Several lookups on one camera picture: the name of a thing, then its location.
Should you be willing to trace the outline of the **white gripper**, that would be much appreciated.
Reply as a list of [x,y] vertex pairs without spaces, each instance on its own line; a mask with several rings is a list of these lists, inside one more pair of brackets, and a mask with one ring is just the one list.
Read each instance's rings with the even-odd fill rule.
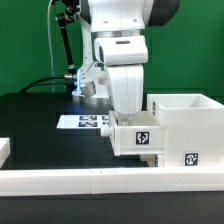
[[79,86],[85,97],[96,94],[94,81],[109,86],[114,111],[123,117],[140,113],[143,99],[143,64],[148,50],[143,35],[96,38],[95,61],[103,65],[101,72],[79,71]]

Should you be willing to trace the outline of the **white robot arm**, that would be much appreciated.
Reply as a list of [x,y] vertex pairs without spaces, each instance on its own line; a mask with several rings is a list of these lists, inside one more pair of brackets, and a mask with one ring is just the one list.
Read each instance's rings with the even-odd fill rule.
[[[140,113],[148,48],[144,29],[163,26],[177,13],[180,0],[56,0],[65,11],[56,16],[64,42],[68,75],[86,98],[110,100],[122,117]],[[83,64],[74,66],[67,26],[82,29]]]

